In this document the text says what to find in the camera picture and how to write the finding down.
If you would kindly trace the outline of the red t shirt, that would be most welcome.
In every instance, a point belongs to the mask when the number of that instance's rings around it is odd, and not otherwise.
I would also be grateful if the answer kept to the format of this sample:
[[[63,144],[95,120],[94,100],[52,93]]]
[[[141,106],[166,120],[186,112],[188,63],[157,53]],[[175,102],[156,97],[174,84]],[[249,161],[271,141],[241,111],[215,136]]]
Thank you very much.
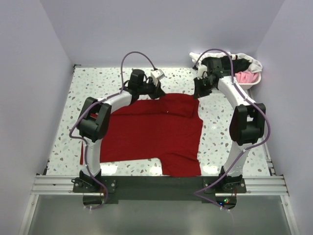
[[[100,163],[158,158],[164,175],[199,176],[199,104],[191,95],[167,94],[113,112],[101,142]]]

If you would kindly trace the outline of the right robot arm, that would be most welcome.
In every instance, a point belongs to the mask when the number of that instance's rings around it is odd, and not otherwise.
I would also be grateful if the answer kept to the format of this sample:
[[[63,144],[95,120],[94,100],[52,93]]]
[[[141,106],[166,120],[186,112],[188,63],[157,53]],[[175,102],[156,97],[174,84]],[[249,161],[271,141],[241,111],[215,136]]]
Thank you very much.
[[[242,177],[251,147],[264,135],[266,107],[263,103],[255,103],[240,87],[234,77],[231,58],[206,57],[197,62],[194,68],[198,75],[194,78],[193,97],[209,96],[216,89],[225,95],[233,108],[229,126],[232,146],[221,169],[223,177],[218,180],[219,189],[230,192],[235,187],[234,178]]]

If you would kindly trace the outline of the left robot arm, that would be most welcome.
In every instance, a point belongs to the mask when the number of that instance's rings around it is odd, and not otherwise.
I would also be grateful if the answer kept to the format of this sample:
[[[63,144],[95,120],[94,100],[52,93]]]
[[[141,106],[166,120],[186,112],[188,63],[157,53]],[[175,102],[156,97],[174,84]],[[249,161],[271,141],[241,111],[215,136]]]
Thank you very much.
[[[92,97],[85,100],[77,125],[83,151],[79,178],[84,180],[84,186],[90,192],[101,188],[100,148],[109,128],[111,114],[135,103],[141,95],[148,95],[151,99],[164,96],[160,84],[164,77],[161,69],[152,70],[150,76],[143,70],[134,69],[118,93],[102,100]]]

